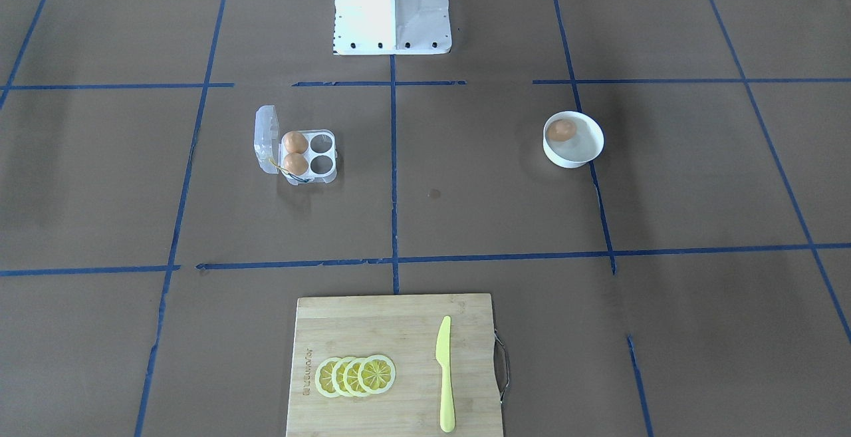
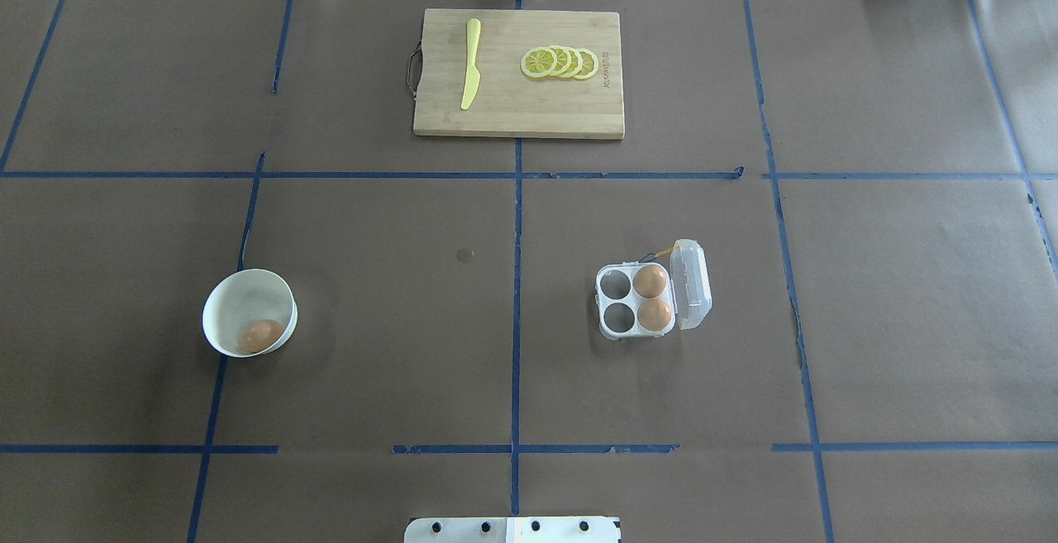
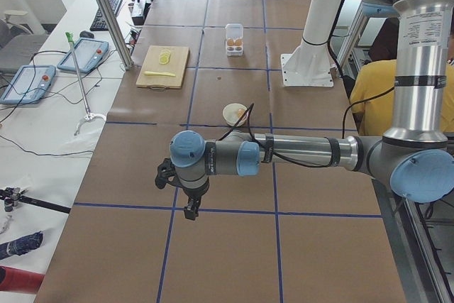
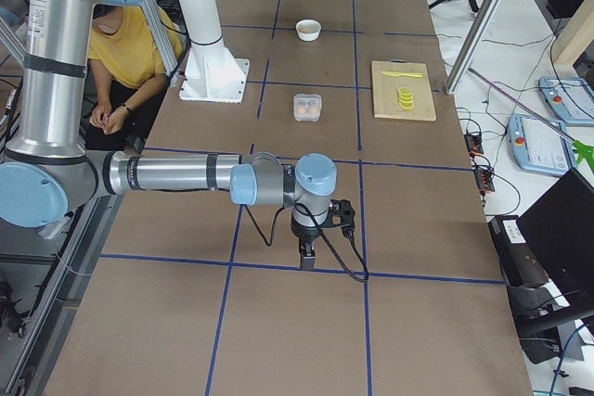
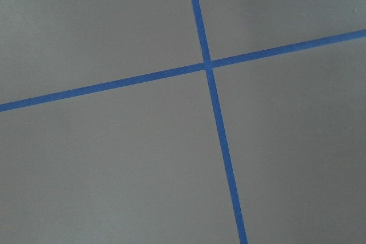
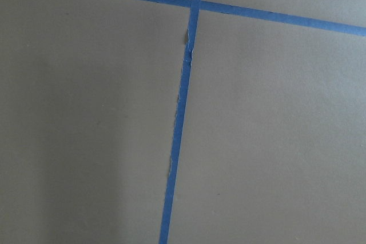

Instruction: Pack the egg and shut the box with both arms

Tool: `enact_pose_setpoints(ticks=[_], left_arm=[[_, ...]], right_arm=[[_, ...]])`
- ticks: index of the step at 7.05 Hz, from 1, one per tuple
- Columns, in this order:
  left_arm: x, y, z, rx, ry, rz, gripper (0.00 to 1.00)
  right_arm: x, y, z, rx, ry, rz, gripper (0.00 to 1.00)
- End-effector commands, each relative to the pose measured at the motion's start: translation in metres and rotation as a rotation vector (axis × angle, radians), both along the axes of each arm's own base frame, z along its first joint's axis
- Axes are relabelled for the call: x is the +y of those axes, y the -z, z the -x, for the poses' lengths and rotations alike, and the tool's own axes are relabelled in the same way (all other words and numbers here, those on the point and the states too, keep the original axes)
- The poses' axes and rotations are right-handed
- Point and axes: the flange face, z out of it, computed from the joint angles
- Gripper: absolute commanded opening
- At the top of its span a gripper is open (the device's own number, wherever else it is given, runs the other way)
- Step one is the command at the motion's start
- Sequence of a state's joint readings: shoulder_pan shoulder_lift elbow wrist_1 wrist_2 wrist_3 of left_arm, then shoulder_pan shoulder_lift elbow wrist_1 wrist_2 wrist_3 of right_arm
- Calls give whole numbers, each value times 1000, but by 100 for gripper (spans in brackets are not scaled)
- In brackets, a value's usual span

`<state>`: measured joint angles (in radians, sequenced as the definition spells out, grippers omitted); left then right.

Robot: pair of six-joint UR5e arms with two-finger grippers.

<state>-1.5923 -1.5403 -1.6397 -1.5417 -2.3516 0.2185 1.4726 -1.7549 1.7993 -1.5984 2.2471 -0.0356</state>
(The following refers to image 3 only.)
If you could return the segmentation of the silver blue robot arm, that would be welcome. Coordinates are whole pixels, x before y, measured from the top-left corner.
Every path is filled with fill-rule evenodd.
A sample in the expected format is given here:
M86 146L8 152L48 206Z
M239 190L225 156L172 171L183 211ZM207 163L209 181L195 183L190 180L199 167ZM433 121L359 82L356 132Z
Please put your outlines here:
M198 217L210 176L256 175L261 164L271 162L361 172L418 203L436 201L453 189L453 157L440 130L453 0L362 0L362 11L399 19L391 127L382 136L342 138L231 129L207 141L195 131L179 132L155 183L184 191L188 219Z

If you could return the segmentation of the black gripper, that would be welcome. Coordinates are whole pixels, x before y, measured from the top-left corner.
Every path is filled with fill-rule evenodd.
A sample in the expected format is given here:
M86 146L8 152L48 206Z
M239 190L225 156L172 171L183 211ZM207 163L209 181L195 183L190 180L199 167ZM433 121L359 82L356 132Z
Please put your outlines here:
M184 207L184 217L188 220L195 220L199 216L201 199L205 195L204 189L187 190L187 205Z

